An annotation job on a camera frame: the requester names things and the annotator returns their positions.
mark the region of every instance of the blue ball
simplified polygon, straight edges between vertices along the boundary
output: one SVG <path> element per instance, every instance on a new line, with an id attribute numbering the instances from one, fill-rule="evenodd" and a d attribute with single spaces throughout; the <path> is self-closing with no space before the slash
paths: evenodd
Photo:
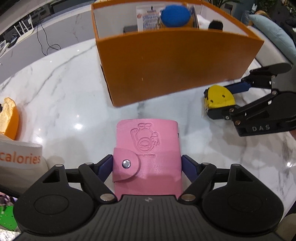
<path id="1" fill-rule="evenodd" d="M 168 5 L 161 11 L 161 21 L 168 28 L 182 27 L 188 23 L 190 11 L 182 5 Z"/>

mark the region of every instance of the orange box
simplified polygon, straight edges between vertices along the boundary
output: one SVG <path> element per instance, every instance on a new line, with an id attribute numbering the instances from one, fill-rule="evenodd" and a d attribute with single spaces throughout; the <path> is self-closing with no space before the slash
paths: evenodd
<path id="1" fill-rule="evenodd" d="M 114 106 L 240 78 L 263 41 L 243 23 L 201 0 L 190 0 L 207 20 L 221 20 L 223 31 L 163 28 L 123 33 L 136 25 L 136 6 L 171 1 L 110 0 L 92 4 L 102 70 Z"/>

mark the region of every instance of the screw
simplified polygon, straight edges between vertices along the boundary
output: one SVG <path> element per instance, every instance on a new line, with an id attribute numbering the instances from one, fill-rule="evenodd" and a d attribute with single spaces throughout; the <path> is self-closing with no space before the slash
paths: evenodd
<path id="1" fill-rule="evenodd" d="M 111 193 L 105 193 L 100 196 L 100 199 L 102 199 L 105 202 L 112 201 L 114 198 L 115 196 Z"/>
<path id="2" fill-rule="evenodd" d="M 196 197 L 193 194 L 187 193 L 187 194 L 183 194 L 181 196 L 181 199 L 186 201 L 186 202 L 191 202 L 195 199 Z"/>
<path id="3" fill-rule="evenodd" d="M 131 166 L 131 161 L 130 160 L 124 160 L 122 162 L 122 167 L 125 168 L 125 169 L 128 169 L 129 167 Z"/>

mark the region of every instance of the marble countertop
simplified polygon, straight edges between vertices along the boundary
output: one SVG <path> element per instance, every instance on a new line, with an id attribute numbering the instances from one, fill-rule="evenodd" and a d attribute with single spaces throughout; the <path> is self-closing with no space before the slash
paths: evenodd
<path id="1" fill-rule="evenodd" d="M 253 61 L 249 69 L 259 66 Z M 204 116 L 205 89 L 115 108 L 92 39 L 22 69 L 0 85 L 0 96 L 15 100 L 21 112 L 18 139 L 42 144 L 50 166 L 64 163 L 66 168 L 77 168 L 112 154 L 116 124 L 122 119 L 171 119 L 179 124 L 182 154 L 218 168 L 240 163 L 280 197 L 286 213 L 296 200 L 296 141 L 290 133 L 239 137 L 231 121 Z M 251 89 L 236 95 L 236 100 L 245 105 L 266 93 Z M 113 189 L 111 180 L 106 182 Z"/>

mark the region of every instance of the cable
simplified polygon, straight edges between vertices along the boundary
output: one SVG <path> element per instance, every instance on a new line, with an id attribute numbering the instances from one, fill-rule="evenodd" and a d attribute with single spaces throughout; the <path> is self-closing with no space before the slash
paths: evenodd
<path id="1" fill-rule="evenodd" d="M 54 46 L 54 45 L 59 46 L 59 49 L 53 48 L 52 46 Z M 47 54 L 47 55 L 48 55 L 48 50 L 49 50 L 50 48 L 52 48 L 52 49 L 56 49 L 56 50 L 61 50 L 61 49 L 62 49 L 60 45 L 58 45 L 58 44 L 53 44 L 53 45 L 51 45 L 51 46 L 49 46 L 49 47 L 47 48 L 47 50 L 46 50 L 46 54 Z"/>
<path id="2" fill-rule="evenodd" d="M 39 44 L 41 45 L 41 51 L 43 53 L 43 47 L 42 47 L 42 44 L 40 43 L 39 38 L 38 38 L 38 24 L 37 24 L 37 39 L 38 39 Z"/>
<path id="3" fill-rule="evenodd" d="M 39 44 L 41 45 L 41 51 L 42 51 L 42 53 L 44 54 L 44 56 L 47 56 L 47 55 L 48 55 L 48 50 L 49 50 L 50 48 L 55 49 L 55 50 L 57 50 L 57 51 L 61 50 L 62 48 L 61 48 L 61 46 L 60 46 L 59 44 L 49 45 L 48 40 L 47 40 L 47 34 L 46 34 L 45 29 L 44 29 L 43 26 L 42 26 L 42 23 L 41 23 L 40 17 L 41 17 L 41 15 L 39 15 L 39 23 L 40 23 L 40 25 L 41 25 L 41 27 L 42 27 L 44 33 L 45 33 L 46 42 L 47 42 L 47 45 L 49 46 L 49 47 L 47 48 L 47 50 L 46 50 L 46 54 L 43 52 L 43 46 L 42 46 L 42 44 L 40 43 L 39 38 L 38 38 L 38 25 L 37 25 L 37 39 L 38 39 Z M 55 45 L 59 46 L 59 49 L 53 48 L 53 46 L 55 46 Z"/>
<path id="4" fill-rule="evenodd" d="M 49 45 L 49 43 L 48 43 L 48 40 L 47 40 L 47 34 L 46 34 L 46 32 L 45 32 L 45 30 L 44 30 L 44 28 L 43 28 L 43 26 L 42 26 L 42 23 L 41 23 L 41 21 L 40 21 L 40 25 L 41 25 L 41 27 L 42 27 L 42 29 L 43 29 L 43 31 L 44 31 L 44 33 L 45 33 L 45 37 L 46 37 L 46 42 L 47 42 L 47 45 L 49 46 L 48 47 L 48 49 L 49 48 L 52 48 L 52 49 L 55 49 L 55 50 L 61 50 L 62 48 L 61 48 L 61 46 L 59 45 L 59 44 L 53 44 L 53 45 Z M 56 48 L 53 48 L 52 46 L 54 46 L 54 45 L 57 45 L 57 46 L 59 46 L 59 49 L 56 49 Z"/>

